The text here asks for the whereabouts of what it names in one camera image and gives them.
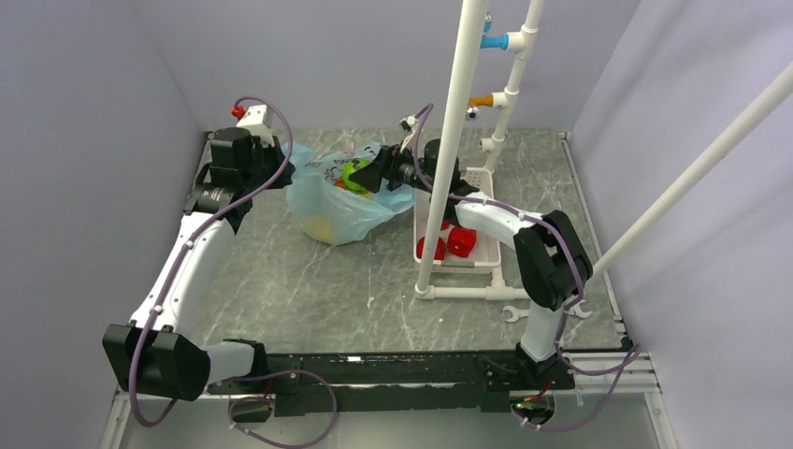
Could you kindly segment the red fake bell pepper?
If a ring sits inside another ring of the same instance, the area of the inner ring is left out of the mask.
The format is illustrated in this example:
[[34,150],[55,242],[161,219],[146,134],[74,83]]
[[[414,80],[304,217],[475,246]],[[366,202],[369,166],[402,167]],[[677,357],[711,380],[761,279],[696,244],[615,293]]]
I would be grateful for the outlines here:
[[447,236],[446,248],[454,256],[468,258],[476,248],[477,242],[476,230],[455,226],[450,229]]

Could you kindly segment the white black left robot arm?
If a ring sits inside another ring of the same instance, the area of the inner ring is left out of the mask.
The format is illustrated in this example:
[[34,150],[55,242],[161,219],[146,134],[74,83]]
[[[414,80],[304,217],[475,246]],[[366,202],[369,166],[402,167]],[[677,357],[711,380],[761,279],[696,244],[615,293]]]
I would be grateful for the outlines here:
[[128,322],[109,326],[102,339],[119,386],[129,394],[192,401],[227,379],[247,393],[267,384],[263,344],[231,339],[201,347],[190,336],[210,277],[252,208],[252,193],[286,187],[294,167],[264,125],[219,129],[209,152],[154,286]]

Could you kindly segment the green fake melon ball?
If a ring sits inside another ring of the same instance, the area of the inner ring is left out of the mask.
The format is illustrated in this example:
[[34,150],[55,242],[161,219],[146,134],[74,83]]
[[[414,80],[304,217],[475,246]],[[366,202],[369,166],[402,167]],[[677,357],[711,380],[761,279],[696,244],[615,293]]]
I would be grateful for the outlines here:
[[356,182],[353,179],[353,176],[363,168],[367,167],[370,163],[371,161],[369,159],[354,158],[345,164],[342,169],[341,180],[347,190],[358,195],[365,196],[369,194],[369,190],[360,183]]

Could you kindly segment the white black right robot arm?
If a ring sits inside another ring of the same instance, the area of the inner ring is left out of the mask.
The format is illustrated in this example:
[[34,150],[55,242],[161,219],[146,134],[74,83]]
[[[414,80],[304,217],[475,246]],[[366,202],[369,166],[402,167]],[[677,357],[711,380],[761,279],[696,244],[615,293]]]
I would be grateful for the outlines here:
[[[422,156],[397,145],[383,146],[374,160],[355,169],[350,179],[371,193],[402,185],[437,193],[439,155],[437,139],[425,145]],[[584,285],[593,274],[569,216],[560,210],[528,212],[495,200],[469,184],[454,165],[443,217],[513,249],[531,301],[526,330],[516,348],[515,375],[527,388],[541,386],[560,358],[563,314],[574,300],[582,299]]]

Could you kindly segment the blue printed plastic bag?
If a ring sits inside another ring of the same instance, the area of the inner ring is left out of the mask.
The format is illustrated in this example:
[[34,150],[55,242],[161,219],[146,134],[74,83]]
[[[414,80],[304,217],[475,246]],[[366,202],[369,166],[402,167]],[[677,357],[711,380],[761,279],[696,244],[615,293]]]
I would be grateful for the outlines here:
[[372,161],[380,147],[375,142],[320,157],[315,150],[296,144],[290,157],[295,173],[286,188],[286,202],[299,227],[310,217],[323,217],[333,225],[338,246],[361,240],[378,225],[410,210],[414,196],[408,186],[364,196],[335,185],[347,162],[354,158]]

